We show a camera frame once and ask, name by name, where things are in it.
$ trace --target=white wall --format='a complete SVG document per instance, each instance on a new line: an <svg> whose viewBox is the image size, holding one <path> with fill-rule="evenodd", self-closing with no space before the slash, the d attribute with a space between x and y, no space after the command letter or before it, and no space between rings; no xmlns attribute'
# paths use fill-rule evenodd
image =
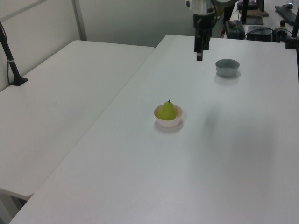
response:
<svg viewBox="0 0 299 224"><path fill-rule="evenodd" d="M77 1L89 41L156 47L166 34L195 34L185 0Z"/></svg>
<svg viewBox="0 0 299 224"><path fill-rule="evenodd" d="M47 0L2 25L21 76L80 39L71 0ZM7 59L0 45L0 91L7 86Z"/></svg>

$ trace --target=white table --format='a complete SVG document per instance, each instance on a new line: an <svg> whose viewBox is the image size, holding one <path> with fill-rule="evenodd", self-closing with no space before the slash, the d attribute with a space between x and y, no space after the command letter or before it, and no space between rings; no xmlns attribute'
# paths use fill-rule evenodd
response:
<svg viewBox="0 0 299 224"><path fill-rule="evenodd" d="M298 223L295 50L212 38L198 62L193 47L167 35L11 224ZM216 75L222 58L237 78ZM173 129L153 115L168 99Z"/></svg>
<svg viewBox="0 0 299 224"><path fill-rule="evenodd" d="M74 41L0 93L0 192L28 200L153 48Z"/></svg>
<svg viewBox="0 0 299 224"><path fill-rule="evenodd" d="M263 17L263 22L266 27L270 27L271 29L278 28L280 25L280 21L283 20L283 18L276 13L275 6L282 6L287 3L286 0L264 0L264 9L265 11L269 14L269 16ZM237 10L237 3L235 4L233 13ZM292 11L297 14L298 6L295 6ZM239 11L235 12L232 14L230 20L238 20L238 13ZM247 33L248 26L262 26L262 25L243 25L245 33ZM293 26L289 25L286 23L285 27L292 32L293 31Z"/></svg>

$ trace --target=bowl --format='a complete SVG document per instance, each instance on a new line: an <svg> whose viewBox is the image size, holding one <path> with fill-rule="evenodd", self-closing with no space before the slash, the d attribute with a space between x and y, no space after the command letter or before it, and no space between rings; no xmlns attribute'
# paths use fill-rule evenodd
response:
<svg viewBox="0 0 299 224"><path fill-rule="evenodd" d="M222 77L232 77L237 74L240 63L232 59L221 59L216 62L217 74Z"/></svg>
<svg viewBox="0 0 299 224"><path fill-rule="evenodd" d="M155 111L154 111L154 115L155 115L155 118L156 118L156 122L162 126L162 127L175 127L177 126L181 119L182 119L182 114L183 114L183 110L182 108L180 108L178 105L173 105L174 106L174 109L176 110L177 112L177 116L174 120L161 120L159 118L157 118L157 115L158 115L158 111L159 109L162 107L163 105L160 105L158 106Z"/></svg>

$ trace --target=black stand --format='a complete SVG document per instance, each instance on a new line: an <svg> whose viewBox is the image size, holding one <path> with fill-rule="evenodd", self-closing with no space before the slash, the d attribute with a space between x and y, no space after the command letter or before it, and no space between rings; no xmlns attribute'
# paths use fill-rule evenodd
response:
<svg viewBox="0 0 299 224"><path fill-rule="evenodd" d="M0 41L2 44L2 47L4 49L5 55L7 57L7 61L10 65L11 70L13 71L14 74L14 82L11 83L11 85L16 85L16 86L20 86L23 83L25 83L26 81L28 81L27 78L22 78L19 74L19 71L17 69L17 66L14 62L14 58L11 54L11 51L9 49L8 43L7 43L7 39L5 37L4 31L2 30L2 24L0 22Z"/></svg>
<svg viewBox="0 0 299 224"><path fill-rule="evenodd" d="M263 25L263 18L261 16L247 16L249 0L243 0L241 22L247 25Z"/></svg>
<svg viewBox="0 0 299 224"><path fill-rule="evenodd" d="M285 41L285 48L287 48L287 49L296 49L297 54L298 54L298 50L299 50L298 49L299 38L297 37L298 28L299 28L299 8L298 8L298 11L297 11L297 15L296 15L292 35L291 35L291 37L288 36L286 41Z"/></svg>

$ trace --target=pear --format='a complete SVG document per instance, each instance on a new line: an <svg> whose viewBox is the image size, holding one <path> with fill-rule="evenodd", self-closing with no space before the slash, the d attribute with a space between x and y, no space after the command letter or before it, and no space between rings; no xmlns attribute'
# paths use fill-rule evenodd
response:
<svg viewBox="0 0 299 224"><path fill-rule="evenodd" d="M172 102L168 100L158 111L157 118L161 120L174 120L177 116L176 109Z"/></svg>

